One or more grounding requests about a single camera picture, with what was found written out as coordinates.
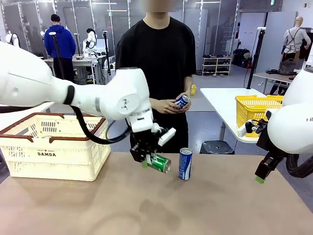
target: gray floor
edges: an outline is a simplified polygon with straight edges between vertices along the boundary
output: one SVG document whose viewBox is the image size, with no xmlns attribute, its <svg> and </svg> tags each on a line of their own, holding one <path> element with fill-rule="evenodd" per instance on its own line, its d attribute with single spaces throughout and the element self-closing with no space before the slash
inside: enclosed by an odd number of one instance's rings
<svg viewBox="0 0 313 235">
<path fill-rule="evenodd" d="M 246 70 L 238 67 L 232 67 L 232 74 L 230 76 L 225 76 L 224 78 L 217 77 L 213 78 L 195 76 L 195 84 L 198 87 L 197 94 L 192 98 L 192 112 L 187 113 L 188 123 L 189 123 L 189 147 L 193 149 L 194 153 L 199 153 L 202 142 L 217 140 L 219 138 L 219 130 L 221 125 L 221 120 L 215 112 L 212 111 L 212 107 L 208 105 L 206 99 L 200 93 L 199 88 L 240 88 L 244 87 L 244 77 Z M 263 86 L 258 86 L 261 80 L 254 79 L 252 82 L 252 88 L 259 91 L 263 90 Z M 54 105 L 51 107 L 51 111 L 54 113 L 65 113 L 72 114 L 73 111 L 68 106 Z M 126 128 L 125 121 L 116 122 L 110 132 L 110 137 L 115 137 L 121 134 Z M 235 147 L 236 139 L 233 135 L 226 129 L 225 141 L 231 147 Z M 128 152 L 130 149 L 129 138 L 111 145 L 111 149 L 114 152 Z M 249 155 L 266 155 L 266 151 L 260 149 L 255 144 L 246 144 L 238 142 L 236 145 L 236 154 L 249 154 Z M 307 159 L 308 156 L 303 156 L 302 161 Z M 283 176 L 289 181 L 292 187 L 298 192 L 302 200 L 307 204 L 310 210 L 313 212 L 313 175 L 305 179 L 296 179 L 291 177 L 287 171 L 284 163 L 281 163 L 278 167 L 279 171 Z M 0 183 L 8 176 L 7 171 L 4 169 L 0 171 Z"/>
</svg>

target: neck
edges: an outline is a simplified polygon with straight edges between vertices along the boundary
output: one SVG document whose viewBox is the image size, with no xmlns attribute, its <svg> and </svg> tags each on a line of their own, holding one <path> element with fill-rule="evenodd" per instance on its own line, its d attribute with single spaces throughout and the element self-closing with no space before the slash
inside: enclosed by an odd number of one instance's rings
<svg viewBox="0 0 313 235">
<path fill-rule="evenodd" d="M 170 16 L 167 12 L 147 12 L 143 21 L 151 28 L 164 29 L 170 24 Z"/>
</svg>

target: hand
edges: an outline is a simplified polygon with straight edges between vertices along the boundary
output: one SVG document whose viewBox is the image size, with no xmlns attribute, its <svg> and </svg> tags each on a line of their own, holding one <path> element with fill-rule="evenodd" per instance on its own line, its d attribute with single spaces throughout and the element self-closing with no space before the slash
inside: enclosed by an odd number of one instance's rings
<svg viewBox="0 0 313 235">
<path fill-rule="evenodd" d="M 184 93 L 181 93 L 179 96 L 176 97 L 176 101 L 180 97 L 182 97 L 184 94 L 186 94 L 186 95 L 188 95 L 190 97 L 190 93 L 184 92 Z M 178 113 L 185 113 L 186 111 L 188 111 L 190 109 L 190 107 L 191 107 L 191 101 L 188 104 L 186 104 L 183 108 L 180 107 L 179 110 L 178 110 Z"/>
<path fill-rule="evenodd" d="M 175 104 L 174 99 L 150 99 L 151 106 L 153 109 L 157 110 L 161 114 L 177 114 L 179 112 L 180 106 Z"/>
</svg>

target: blue hoodie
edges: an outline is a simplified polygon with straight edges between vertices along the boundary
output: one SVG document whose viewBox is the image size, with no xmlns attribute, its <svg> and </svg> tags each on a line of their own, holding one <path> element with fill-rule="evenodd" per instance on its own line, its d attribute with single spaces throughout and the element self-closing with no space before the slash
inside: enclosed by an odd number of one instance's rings
<svg viewBox="0 0 313 235">
<path fill-rule="evenodd" d="M 57 51 L 55 49 L 54 40 L 50 32 L 56 32 L 60 54 L 62 58 L 72 59 L 76 51 L 76 44 L 72 34 L 62 25 L 53 25 L 45 32 L 45 49 L 48 55 L 57 58 Z"/>
</svg>

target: white plastic basket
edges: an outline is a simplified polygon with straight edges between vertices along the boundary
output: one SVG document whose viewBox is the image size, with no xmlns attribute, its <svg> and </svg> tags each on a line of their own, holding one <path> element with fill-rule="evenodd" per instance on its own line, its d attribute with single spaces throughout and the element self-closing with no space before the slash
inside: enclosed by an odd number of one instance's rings
<svg viewBox="0 0 313 235">
<path fill-rule="evenodd" d="M 105 138 L 108 121 L 84 115 Z M 94 181 L 109 153 L 83 133 L 76 116 L 34 113 L 0 131 L 0 148 L 12 177 Z"/>
</svg>

